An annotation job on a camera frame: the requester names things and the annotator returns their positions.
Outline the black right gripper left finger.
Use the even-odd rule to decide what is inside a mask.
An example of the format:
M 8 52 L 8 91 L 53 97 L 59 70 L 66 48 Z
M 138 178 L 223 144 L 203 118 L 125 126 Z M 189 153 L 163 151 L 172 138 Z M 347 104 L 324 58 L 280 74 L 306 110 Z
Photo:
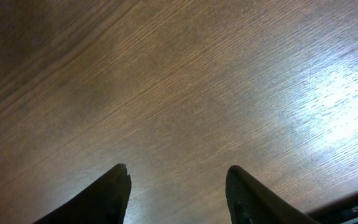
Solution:
M 35 223 L 123 224 L 131 186 L 126 165 L 117 164 L 67 203 Z

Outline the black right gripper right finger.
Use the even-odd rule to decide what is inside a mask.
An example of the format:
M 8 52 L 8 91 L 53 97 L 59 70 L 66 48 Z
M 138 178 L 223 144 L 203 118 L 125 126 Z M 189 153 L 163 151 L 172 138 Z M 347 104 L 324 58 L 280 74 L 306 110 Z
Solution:
M 226 199 L 232 224 L 315 224 L 238 165 L 226 175 Z

